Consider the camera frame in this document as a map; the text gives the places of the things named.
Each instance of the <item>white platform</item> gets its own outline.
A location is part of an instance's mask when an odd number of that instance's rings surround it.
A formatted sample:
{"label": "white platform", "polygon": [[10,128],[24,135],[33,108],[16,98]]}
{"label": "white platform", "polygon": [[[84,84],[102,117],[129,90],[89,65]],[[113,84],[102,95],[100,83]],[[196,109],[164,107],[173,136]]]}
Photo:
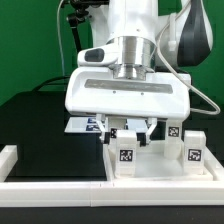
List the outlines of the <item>white platform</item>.
{"label": "white platform", "polygon": [[[212,160],[211,154],[209,154],[208,149],[206,151],[206,162],[210,163]],[[164,157],[164,141],[154,141],[148,147],[139,147],[137,149],[136,169],[133,178],[116,178],[114,176],[114,149],[108,149],[108,146],[104,145],[103,156],[107,179],[110,181],[213,181],[213,175],[208,171],[206,166],[203,169],[203,175],[185,174],[182,165],[183,156],[178,160],[166,159]]]}
{"label": "white platform", "polygon": [[[16,146],[6,146],[0,153],[1,158],[2,164],[9,165],[8,174],[17,160]],[[2,182],[0,207],[224,205],[224,170],[208,149],[205,168],[213,175],[213,181],[205,182],[205,178],[198,181]]]}

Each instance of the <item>black cable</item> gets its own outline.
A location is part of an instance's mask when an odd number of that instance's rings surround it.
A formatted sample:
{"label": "black cable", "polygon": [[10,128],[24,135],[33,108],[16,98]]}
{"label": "black cable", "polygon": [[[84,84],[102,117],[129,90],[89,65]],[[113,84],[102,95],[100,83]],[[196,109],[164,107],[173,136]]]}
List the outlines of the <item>black cable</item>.
{"label": "black cable", "polygon": [[53,83],[51,84],[51,82],[55,82],[55,81],[59,81],[59,80],[66,80],[66,79],[70,79],[70,76],[59,76],[59,77],[55,77],[55,78],[51,78],[51,79],[48,79],[46,81],[44,81],[43,83],[41,83],[40,85],[36,86],[32,91],[33,92],[37,92],[39,91],[42,87],[44,86],[49,86],[49,85],[65,85],[65,83]]}

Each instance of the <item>white robot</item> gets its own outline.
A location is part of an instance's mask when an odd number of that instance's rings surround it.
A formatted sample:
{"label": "white robot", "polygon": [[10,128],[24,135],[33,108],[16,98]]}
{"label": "white robot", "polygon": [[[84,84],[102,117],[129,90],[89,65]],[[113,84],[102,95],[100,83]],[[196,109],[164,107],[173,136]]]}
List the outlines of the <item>white robot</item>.
{"label": "white robot", "polygon": [[[180,162],[183,179],[202,175],[205,135],[187,131],[183,142],[182,122],[190,111],[214,115],[220,109],[178,67],[200,64],[212,49],[203,1],[182,0],[181,12],[168,16],[158,16],[158,0],[70,3],[76,22],[89,16],[94,47],[79,52],[65,105],[73,115],[96,119],[105,166],[111,165],[115,178],[135,178],[138,164],[144,163],[139,152],[160,151],[161,164]],[[215,111],[191,109],[189,89]],[[158,122],[166,123],[165,140],[151,141]]]}

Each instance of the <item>white cube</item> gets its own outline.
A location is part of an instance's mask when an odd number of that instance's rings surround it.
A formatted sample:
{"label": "white cube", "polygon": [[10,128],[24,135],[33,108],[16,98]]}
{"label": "white cube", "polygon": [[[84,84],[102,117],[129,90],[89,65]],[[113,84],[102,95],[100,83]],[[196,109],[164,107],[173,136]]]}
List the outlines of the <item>white cube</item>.
{"label": "white cube", "polygon": [[183,159],[185,173],[203,174],[205,147],[206,136],[203,131],[185,131]]}
{"label": "white cube", "polygon": [[135,131],[118,130],[115,176],[133,177],[135,174],[137,135]]}

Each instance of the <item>white block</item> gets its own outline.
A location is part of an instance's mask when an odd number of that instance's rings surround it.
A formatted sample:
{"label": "white block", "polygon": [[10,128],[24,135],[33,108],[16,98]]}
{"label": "white block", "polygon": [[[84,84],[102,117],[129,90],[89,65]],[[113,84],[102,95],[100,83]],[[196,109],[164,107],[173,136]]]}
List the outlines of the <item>white block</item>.
{"label": "white block", "polygon": [[206,137],[202,131],[185,131],[184,172],[203,174]]}
{"label": "white block", "polygon": [[115,176],[133,177],[135,174],[137,136],[135,131],[118,130]]}
{"label": "white block", "polygon": [[17,160],[17,147],[5,146],[0,153],[0,182],[5,181]]}

